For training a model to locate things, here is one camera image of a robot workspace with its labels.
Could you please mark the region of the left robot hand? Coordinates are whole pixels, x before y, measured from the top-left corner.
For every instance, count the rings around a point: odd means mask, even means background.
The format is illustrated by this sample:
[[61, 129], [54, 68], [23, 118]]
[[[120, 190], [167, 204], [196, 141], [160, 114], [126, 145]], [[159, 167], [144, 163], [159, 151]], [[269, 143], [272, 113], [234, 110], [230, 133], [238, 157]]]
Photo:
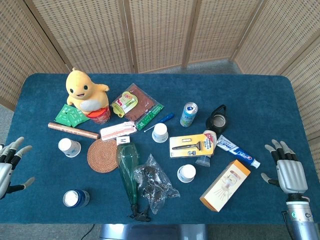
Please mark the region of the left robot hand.
[[18, 147], [24, 141], [21, 136], [9, 145], [0, 145], [0, 199], [5, 198], [7, 194], [22, 191], [31, 186], [36, 178], [33, 176], [25, 183], [18, 185], [11, 185], [11, 178], [18, 163], [23, 155], [32, 149], [31, 145], [27, 145], [17, 151]]

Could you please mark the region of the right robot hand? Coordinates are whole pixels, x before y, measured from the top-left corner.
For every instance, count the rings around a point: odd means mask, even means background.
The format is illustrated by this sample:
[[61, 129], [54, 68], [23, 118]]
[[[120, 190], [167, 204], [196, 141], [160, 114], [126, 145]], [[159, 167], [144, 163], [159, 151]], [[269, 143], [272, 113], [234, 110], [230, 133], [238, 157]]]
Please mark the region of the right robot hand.
[[285, 194], [303, 194], [308, 190], [307, 179], [302, 163], [296, 153], [284, 141], [271, 140], [273, 146], [266, 144], [267, 149], [275, 161], [277, 179], [272, 179], [264, 172], [262, 179], [281, 188]]

